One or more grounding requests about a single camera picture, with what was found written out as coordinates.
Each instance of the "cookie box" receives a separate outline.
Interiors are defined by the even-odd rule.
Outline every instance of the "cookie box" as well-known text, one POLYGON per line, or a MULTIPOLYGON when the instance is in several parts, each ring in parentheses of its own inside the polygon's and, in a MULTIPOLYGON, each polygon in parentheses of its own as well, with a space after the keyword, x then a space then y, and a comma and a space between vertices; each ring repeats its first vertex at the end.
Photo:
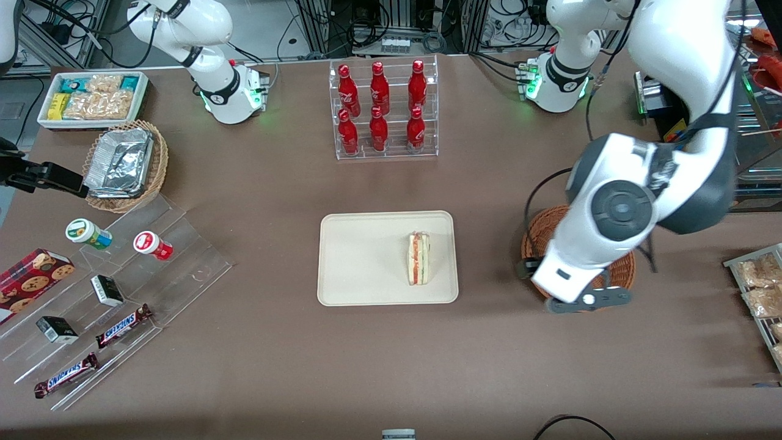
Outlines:
POLYGON ((115 125, 124 124, 135 121, 138 119, 138 114, 141 113, 142 103, 144 101, 144 94, 146 92, 147 83, 149 79, 141 71, 138 70, 97 70, 87 72, 67 72, 56 74, 52 78, 52 83, 49 86, 44 103, 41 106, 41 111, 38 112, 38 123, 44 128, 49 130, 97 130, 103 128, 113 127, 115 125), (72 81, 78 78, 90 77, 93 74, 105 74, 105 75, 121 75, 123 77, 137 77, 138 82, 135 84, 135 90, 133 93, 133 99, 131 101, 131 108, 127 112, 127 117, 124 119, 102 119, 102 120, 63 120, 63 119, 49 119, 48 109, 52 105, 52 100, 57 94, 61 92, 63 83, 66 81, 72 81))
POLYGON ((0 324, 8 321, 75 270, 68 258, 36 249, 0 274, 0 324))

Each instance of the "coca-cola bottle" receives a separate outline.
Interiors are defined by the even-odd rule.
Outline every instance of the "coca-cola bottle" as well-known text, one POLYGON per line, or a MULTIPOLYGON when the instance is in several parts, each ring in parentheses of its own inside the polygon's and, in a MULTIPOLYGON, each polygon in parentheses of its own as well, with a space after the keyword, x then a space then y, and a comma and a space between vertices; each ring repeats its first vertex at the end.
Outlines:
POLYGON ((342 140, 343 149, 348 156, 358 154, 358 130, 356 125, 350 120, 350 114, 345 109, 339 109, 339 137, 342 140))
POLYGON ((407 83, 407 93, 410 96, 408 106, 410 111, 413 107, 424 108, 426 104, 426 77, 424 77, 424 62, 421 60, 413 61, 413 74, 410 76, 410 82, 407 83))
POLYGON ((389 93, 389 80, 383 74, 383 63, 372 63, 372 83, 369 85, 372 94, 372 105, 379 106, 383 114, 391 111, 391 97, 389 93))
POLYGON ((350 112, 351 117, 358 117, 361 114, 361 105, 358 103, 358 87, 350 77, 350 68, 342 64, 337 71, 339 72, 339 100, 342 101, 343 108, 350 112))
POLYGON ((426 124, 421 119, 421 107, 415 106, 410 112, 410 120, 407 122, 407 150, 418 154, 424 148, 424 131, 426 124))
POLYGON ((372 120, 369 121, 369 131, 372 134, 372 148, 375 151, 386 151, 386 143, 389 140, 389 125, 383 117, 380 106, 372 107, 372 120))

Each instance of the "acrylic bottle rack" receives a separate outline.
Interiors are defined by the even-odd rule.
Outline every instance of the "acrylic bottle rack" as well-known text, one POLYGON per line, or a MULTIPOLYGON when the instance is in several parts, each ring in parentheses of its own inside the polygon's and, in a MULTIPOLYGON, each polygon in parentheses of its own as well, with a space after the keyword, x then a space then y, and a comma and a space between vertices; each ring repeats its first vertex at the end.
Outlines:
POLYGON ((100 368, 84 373, 41 400, 52 410, 68 409, 122 362, 157 336, 232 266, 185 218, 185 212, 162 195, 137 207, 106 228, 113 235, 110 247, 99 251, 83 246, 71 260, 75 272, 19 315, 0 326, 0 355, 4 377, 29 388, 48 380, 95 352, 100 368), (136 234, 151 230, 171 243, 167 261, 133 249, 136 234), (124 303, 109 307, 98 301, 91 278, 111 276, 124 303), (121 339, 98 350, 95 336, 129 316, 142 304, 153 313, 121 339), (41 316, 60 316, 79 335, 73 344, 49 342, 35 325, 41 316))
POLYGON ((383 62, 383 70, 389 81, 391 98, 391 111, 385 116, 389 126, 389 140, 385 152, 378 152, 372 148, 369 132, 370 110, 372 99, 369 85, 372 81, 372 63, 376 60, 351 59, 332 61, 329 66, 329 96, 332 105, 332 125, 334 126, 334 145, 338 160, 381 160, 384 158, 415 159, 422 157, 434 157, 439 152, 439 97, 438 97, 438 73, 437 58, 435 56, 419 57, 389 57, 377 59, 383 62), (420 153, 413 154, 407 150, 407 122, 410 120, 408 107, 407 83, 413 71, 413 61, 423 60, 424 76, 426 77, 426 104, 421 116, 426 124, 424 132, 424 146, 420 153), (339 75, 337 67, 346 64, 350 67, 350 76, 358 87, 358 101, 361 105, 361 114, 353 119, 358 129, 358 154, 348 156, 342 147, 339 138, 339 118, 337 112, 342 108, 339 101, 339 75))

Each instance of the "wicker basket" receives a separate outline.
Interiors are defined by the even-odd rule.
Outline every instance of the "wicker basket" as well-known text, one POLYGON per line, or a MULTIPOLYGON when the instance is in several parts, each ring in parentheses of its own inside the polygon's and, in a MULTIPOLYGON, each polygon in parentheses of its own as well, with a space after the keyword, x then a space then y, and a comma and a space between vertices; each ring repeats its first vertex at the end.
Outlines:
MULTIPOLYGON (((149 159, 149 171, 147 171, 146 188, 144 193, 135 199, 99 199, 97 197, 87 196, 87 203, 90 206, 102 211, 111 211, 116 214, 124 214, 131 208, 146 204, 160 192, 160 187, 163 186, 163 180, 166 178, 166 167, 168 166, 168 146, 166 145, 166 139, 160 134, 154 125, 146 121, 132 121, 125 124, 117 125, 116 127, 109 128, 106 132, 115 130, 130 130, 132 128, 144 128, 149 130, 155 137, 155 143, 152 145, 152 157, 149 159)), ((87 175, 87 170, 90 168, 92 162, 92 155, 95 153, 95 148, 98 145, 98 140, 92 143, 92 148, 87 154, 87 160, 84 162, 84 167, 81 169, 82 175, 87 175)))
MULTIPOLYGON (((568 205, 550 207, 547 210, 541 211, 529 223, 529 235, 535 240, 535 247, 538 250, 545 251, 546 246, 548 246, 548 240, 551 240, 551 237, 554 235, 554 229, 556 229, 559 222, 565 217, 568 208, 568 205)), ((532 256, 532 245, 529 240, 527 240, 525 234, 524 238, 522 238, 522 258, 529 258, 532 256)), ((619 260, 614 261, 608 267, 608 271, 611 273, 611 284, 630 289, 633 286, 636 272, 635 256, 633 255, 633 252, 629 252, 619 260)), ((592 280, 592 287, 596 289, 604 287, 603 283, 603 277, 598 276, 592 280)), ((546 298, 551 296, 537 284, 535 284, 535 288, 546 298)))

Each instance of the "brown table surface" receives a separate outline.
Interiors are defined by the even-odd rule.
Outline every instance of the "brown table surface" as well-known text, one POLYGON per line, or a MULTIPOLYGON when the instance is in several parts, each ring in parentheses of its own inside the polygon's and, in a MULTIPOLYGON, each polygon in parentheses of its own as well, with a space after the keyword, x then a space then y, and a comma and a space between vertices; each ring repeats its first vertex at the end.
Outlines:
MULTIPOLYGON (((421 440, 531 438, 574 413, 617 438, 782 438, 782 390, 751 388, 779 376, 721 265, 782 241, 782 215, 656 230, 660 273, 639 258, 630 305, 548 314, 513 269, 523 203, 579 156, 585 102, 547 114, 467 56, 438 60, 440 156, 369 164, 334 158, 328 62, 284 65, 268 111, 236 126, 204 111, 185 70, 149 70, 145 119, 170 148, 163 193, 238 265, 66 412, 0 373, 0 437, 342 440, 414 427, 421 440), (453 304, 318 303, 325 215, 439 209, 454 216, 453 304)), ((633 72, 617 59, 593 102, 596 135, 655 138, 633 116, 633 72)), ((81 169, 94 138, 42 129, 32 159, 81 169)), ((564 184, 533 208, 563 203, 564 184)), ((35 247, 75 252, 63 227, 81 216, 115 218, 56 191, 16 194, 0 267, 35 247)), ((577 421, 543 438, 565 436, 601 438, 577 421)))

